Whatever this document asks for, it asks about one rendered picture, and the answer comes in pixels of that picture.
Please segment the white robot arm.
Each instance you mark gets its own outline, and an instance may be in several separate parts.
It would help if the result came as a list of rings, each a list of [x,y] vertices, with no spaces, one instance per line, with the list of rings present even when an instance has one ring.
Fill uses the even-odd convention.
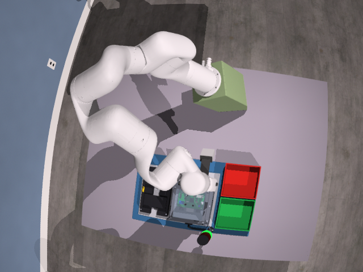
[[[134,155],[137,172],[147,183],[167,191],[180,180],[182,191],[189,196],[209,189],[208,175],[214,149],[202,149],[199,169],[188,150],[176,146],[150,172],[157,146],[155,131],[121,105],[99,109],[96,99],[113,91],[124,75],[147,73],[192,87],[201,96],[211,96],[221,85],[221,75],[211,66],[211,58],[207,58],[206,65],[205,61],[200,65],[192,60],[195,55],[196,47],[189,38],[160,31],[136,47],[106,47],[98,63],[77,75],[70,84],[78,121],[90,142],[116,143]]]

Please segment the green bin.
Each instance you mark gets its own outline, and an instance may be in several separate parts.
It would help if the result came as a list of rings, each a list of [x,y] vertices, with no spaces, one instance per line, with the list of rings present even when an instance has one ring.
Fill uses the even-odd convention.
[[[251,199],[221,197],[215,228],[250,231],[255,202]]]

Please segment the red open-top bin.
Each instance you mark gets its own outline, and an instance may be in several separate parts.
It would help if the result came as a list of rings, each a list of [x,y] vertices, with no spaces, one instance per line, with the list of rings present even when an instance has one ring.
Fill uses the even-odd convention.
[[[240,165],[226,163],[221,196],[256,199],[261,167]]]

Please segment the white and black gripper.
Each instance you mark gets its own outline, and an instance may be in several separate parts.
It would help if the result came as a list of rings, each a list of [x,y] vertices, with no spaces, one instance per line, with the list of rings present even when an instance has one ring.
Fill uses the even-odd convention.
[[[206,192],[214,192],[216,191],[216,186],[218,186],[217,179],[210,177],[210,187]]]

